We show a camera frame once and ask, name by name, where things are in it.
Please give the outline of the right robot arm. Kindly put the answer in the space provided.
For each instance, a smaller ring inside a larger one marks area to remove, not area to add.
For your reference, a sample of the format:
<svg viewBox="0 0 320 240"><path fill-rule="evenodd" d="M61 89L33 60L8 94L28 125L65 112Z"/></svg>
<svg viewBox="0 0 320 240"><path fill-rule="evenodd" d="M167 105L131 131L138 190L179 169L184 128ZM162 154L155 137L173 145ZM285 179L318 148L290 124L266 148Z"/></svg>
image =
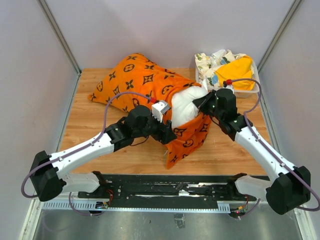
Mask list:
<svg viewBox="0 0 320 240"><path fill-rule="evenodd" d="M230 199L238 200L243 195L249 195L266 201L279 215L310 200L310 171L285 159L260 135L247 116L238 112L232 90L213 90L192 103L204 115L216 118L222 132L250 153L268 176L268 180L246 173L231 177L226 188Z"/></svg>

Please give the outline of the orange patterned pillowcase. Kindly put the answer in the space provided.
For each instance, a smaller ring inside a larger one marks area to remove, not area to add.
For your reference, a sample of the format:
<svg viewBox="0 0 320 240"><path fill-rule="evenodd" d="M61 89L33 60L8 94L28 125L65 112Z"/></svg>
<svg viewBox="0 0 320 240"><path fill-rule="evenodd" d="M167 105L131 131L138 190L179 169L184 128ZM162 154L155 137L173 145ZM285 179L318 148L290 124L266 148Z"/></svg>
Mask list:
<svg viewBox="0 0 320 240"><path fill-rule="evenodd" d="M87 98L92 102L110 104L124 112L129 112L138 105L150 108L150 98L164 100L171 108L164 115L164 120L171 121L173 95L192 86L201 85L157 65L143 54L132 53L121 60ZM203 145L210 125L210 117L198 111L197 117L190 122L172 127L177 138L166 144L167 169Z"/></svg>

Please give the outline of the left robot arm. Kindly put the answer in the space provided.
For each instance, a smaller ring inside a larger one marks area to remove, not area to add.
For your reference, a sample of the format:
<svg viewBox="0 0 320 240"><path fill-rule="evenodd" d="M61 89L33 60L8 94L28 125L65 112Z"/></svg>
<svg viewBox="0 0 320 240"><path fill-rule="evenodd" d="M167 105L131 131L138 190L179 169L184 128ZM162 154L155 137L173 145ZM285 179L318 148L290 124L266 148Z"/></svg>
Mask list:
<svg viewBox="0 0 320 240"><path fill-rule="evenodd" d="M107 185L98 172L83 176L71 172L83 164L132 146L137 138L149 138L163 145L175 140L172 122L164 120L170 107L159 101L148 108L138 105L127 116L106 127L93 138L64 151L47 154L38 152L30 168L30 180L41 202L65 192L87 192L96 198L107 193Z"/></svg>

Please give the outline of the white pillow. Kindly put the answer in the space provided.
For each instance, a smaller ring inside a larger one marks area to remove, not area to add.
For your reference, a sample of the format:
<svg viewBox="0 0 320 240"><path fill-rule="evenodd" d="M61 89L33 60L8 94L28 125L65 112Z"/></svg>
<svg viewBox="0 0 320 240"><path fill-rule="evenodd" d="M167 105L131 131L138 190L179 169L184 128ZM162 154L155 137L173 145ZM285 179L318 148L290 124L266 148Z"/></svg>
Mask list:
<svg viewBox="0 0 320 240"><path fill-rule="evenodd" d="M193 100L204 97L208 92L207 83L202 82L200 86L190 86L175 93L171 99L172 127L180 127L195 119L199 110L194 105Z"/></svg>

